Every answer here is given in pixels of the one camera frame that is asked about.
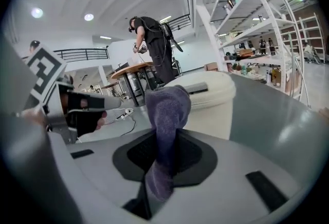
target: white shelving unit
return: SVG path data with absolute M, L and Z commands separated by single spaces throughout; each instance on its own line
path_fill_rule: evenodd
M 305 27 L 307 22 L 316 22 L 316 26 L 314 27 Z M 299 28 L 299 32 L 303 33 L 304 38 L 302 38 L 301 40 L 309 42 L 311 40 L 320 40 L 322 46 L 321 47 L 314 47 L 319 55 L 319 58 L 323 61 L 325 61 L 325 48 L 324 48 L 324 39 L 323 39 L 323 34 L 322 34 L 322 28 L 319 22 L 319 19 L 317 17 L 317 15 L 314 13 L 314 16 L 311 17 L 307 17 L 307 18 L 299 18 L 299 20 L 297 21 L 297 24 L 300 24 L 300 28 Z M 283 31 L 281 33 L 282 37 L 288 37 L 288 34 L 296 34 L 295 31 L 284 31 L 285 28 L 281 29 L 281 31 Z M 317 37 L 311 37 L 309 32 L 312 30 L 318 30 L 319 31 L 319 36 Z
M 265 56 L 265 57 L 259 57 L 255 59 L 245 59 L 241 62 L 245 63 L 264 63 L 264 64 L 275 64 L 281 66 L 281 87 L 280 91 L 285 92 L 286 87 L 286 72 L 288 69 L 286 69 L 286 66 L 288 63 L 291 63 L 290 69 L 292 69 L 295 72 L 295 67 L 298 68 L 299 72 L 303 76 L 304 72 L 304 61 L 298 62 L 293 58 L 293 53 L 290 54 L 290 59 L 286 58 L 286 50 L 285 50 L 285 41 L 283 41 L 281 36 L 281 29 L 282 28 L 288 28 L 288 27 L 294 27 L 295 33 L 296 33 L 296 42 L 299 48 L 299 54 L 301 58 L 303 58 L 303 50 L 302 48 L 302 39 L 300 36 L 300 32 L 298 30 L 298 22 L 294 16 L 294 13 L 289 5 L 289 2 L 287 0 L 282 0 L 281 2 L 286 7 L 288 14 L 291 18 L 291 21 L 282 19 L 285 18 L 282 14 L 280 14 L 279 9 L 275 7 L 274 4 L 270 3 L 271 0 L 238 0 L 238 2 L 235 4 L 235 6 L 231 9 L 231 11 L 223 16 L 223 9 L 222 7 L 218 7 L 218 3 L 220 0 L 216 0 L 212 13 L 210 15 L 209 22 L 212 21 L 214 15 L 220 14 L 224 17 L 224 19 L 220 22 L 219 26 L 216 28 L 216 30 L 213 31 L 213 35 L 217 34 L 224 34 L 231 31 L 238 31 L 241 32 L 238 36 L 234 37 L 232 40 L 227 41 L 223 43 L 222 45 L 219 45 L 218 50 L 220 51 L 220 55 L 222 56 L 222 59 L 218 60 L 217 62 L 220 64 L 223 64 L 220 69 L 227 70 L 227 63 L 233 63 L 235 61 L 225 61 L 224 60 L 224 48 L 231 46 L 231 45 L 237 45 L 239 43 L 242 43 L 244 41 L 247 41 L 251 38 L 257 37 L 259 35 L 268 33 L 268 32 L 274 32 L 277 38 L 278 42 L 278 55 L 276 56 Z M 264 18 L 267 20 L 258 23 L 254 26 L 254 21 L 252 21 L 253 17 L 258 17 L 257 14 L 262 14 Z M 298 88 L 298 90 L 295 90 L 292 93 L 292 97 L 296 97 L 296 95 L 301 94 L 302 90 L 301 87 Z

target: vr headset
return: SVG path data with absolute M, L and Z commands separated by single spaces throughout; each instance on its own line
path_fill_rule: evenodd
M 141 18 L 141 17 L 133 17 L 129 20 L 129 29 L 128 31 L 131 33 L 133 30 L 135 30 L 135 28 L 132 26 L 132 22 L 133 20 L 135 19 L 141 19 L 143 21 L 143 25 L 144 27 L 146 27 L 146 29 L 148 29 L 149 31 L 151 32 L 159 32 L 161 31 L 163 33 L 163 36 L 168 40 L 168 41 L 171 41 L 175 46 L 176 48 L 180 51 L 180 52 L 183 52 L 182 48 L 178 45 L 178 43 L 174 40 L 174 36 L 173 36 L 173 33 L 170 29 L 170 26 L 167 24 L 167 23 L 159 23 L 159 28 L 160 30 L 152 30 L 150 29 L 147 25 L 146 25 L 146 22 Z

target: table leg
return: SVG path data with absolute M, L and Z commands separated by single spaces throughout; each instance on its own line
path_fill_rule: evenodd
M 146 67 L 142 68 L 142 71 L 143 71 L 143 73 L 144 73 L 146 83 L 148 84 L 150 90 L 153 90 L 153 87 L 151 86 L 151 83 L 150 83 L 150 80 L 149 80 L 148 74 L 147 74 L 147 72 L 146 72 Z
M 144 90 L 143 90 L 142 84 L 140 83 L 140 79 L 139 79 L 139 77 L 138 77 L 138 72 L 136 72 L 135 75 L 136 75 L 136 80 L 137 80 L 138 86 L 139 86 L 139 88 L 140 88 L 140 92 L 142 93 L 143 99 L 144 99 L 144 101 L 145 101 L 145 93 L 144 93 Z
M 124 74 L 123 74 L 123 77 L 124 77 L 124 80 L 125 80 L 125 82 L 126 82 L 126 84 L 127 84 L 128 90 L 129 90 L 129 92 L 130 92 L 130 94 L 131 94 L 131 96 L 132 96 L 132 98 L 133 98 L 133 101 L 134 101 L 135 106 L 136 106 L 136 107 L 139 106 L 139 104 L 138 104 L 138 102 L 137 102 L 137 99 L 136 99 L 136 96 L 135 96 L 135 94 L 134 94 L 134 91 L 133 91 L 133 89 L 132 89 L 132 86 L 130 85 L 130 82 L 129 82 L 129 79 L 128 79 L 128 75 L 127 75 L 127 73 L 124 73 Z

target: floor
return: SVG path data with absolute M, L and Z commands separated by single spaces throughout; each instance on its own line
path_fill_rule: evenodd
M 185 73 L 204 71 L 203 68 Z M 305 64 L 305 80 L 311 109 L 318 111 L 321 108 L 329 108 L 329 64 L 318 65 L 315 63 Z M 142 97 L 137 97 L 138 101 L 142 101 Z M 301 102 L 307 105 L 306 94 L 303 94 Z M 98 141 L 108 138 L 120 137 L 129 132 L 138 132 L 143 129 L 151 128 L 150 121 L 145 106 L 135 107 L 132 99 L 125 100 L 120 108 L 133 108 L 134 112 L 131 118 L 115 121 L 117 117 L 124 113 L 122 109 L 107 111 L 106 124 L 100 130 L 91 134 L 80 137 L 81 142 Z

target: black slot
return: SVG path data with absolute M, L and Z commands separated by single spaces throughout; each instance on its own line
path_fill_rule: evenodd
M 94 152 L 92 150 L 86 149 L 86 150 L 81 150 L 81 151 L 71 153 L 71 156 L 72 156 L 73 159 L 77 159 L 77 158 L 80 158 L 80 157 L 91 155 L 93 153 Z
M 287 202 L 282 192 L 260 171 L 246 175 L 246 178 L 266 204 L 270 212 L 278 209 Z

